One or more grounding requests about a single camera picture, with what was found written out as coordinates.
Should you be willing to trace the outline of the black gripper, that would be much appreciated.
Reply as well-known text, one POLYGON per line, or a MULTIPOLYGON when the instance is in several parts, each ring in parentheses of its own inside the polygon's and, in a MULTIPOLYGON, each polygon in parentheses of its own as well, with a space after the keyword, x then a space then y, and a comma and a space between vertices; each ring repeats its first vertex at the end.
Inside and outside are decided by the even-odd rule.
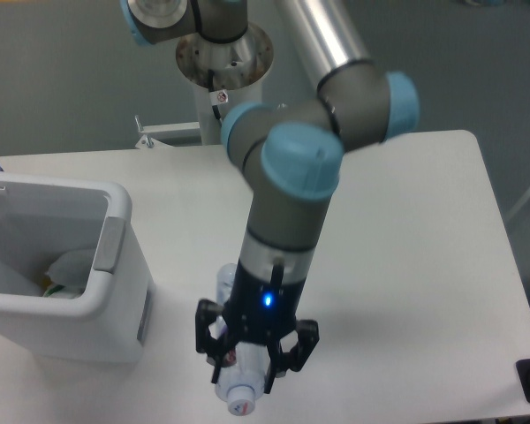
POLYGON ((206 354, 213 366, 212 383, 217 383, 224 358, 240 342, 263 345, 269 354, 263 392, 269 394, 277 377, 288 370, 299 372, 317 346, 318 322, 296 317, 305 287, 303 279, 281 283, 281 268, 274 267, 269 279, 253 276, 242 264, 237 266, 231 295, 224 307, 209 299, 200 299, 195 313, 195 349, 206 354), (210 326, 222 315, 226 331, 213 338, 210 326), (297 343, 284 352, 281 339, 293 331, 297 343))

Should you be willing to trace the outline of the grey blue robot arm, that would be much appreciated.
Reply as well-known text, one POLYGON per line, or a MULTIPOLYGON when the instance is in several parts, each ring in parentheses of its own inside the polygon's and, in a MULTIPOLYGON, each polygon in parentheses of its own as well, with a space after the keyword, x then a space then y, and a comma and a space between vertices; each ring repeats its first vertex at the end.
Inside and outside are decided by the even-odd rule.
POLYGON ((244 102, 214 110, 221 142, 253 192, 230 292, 203 299, 196 350, 223 396, 257 397, 300 371, 319 340, 297 307, 344 155, 411 132, 413 82, 379 72, 340 1, 280 1, 316 96, 285 109, 244 102))

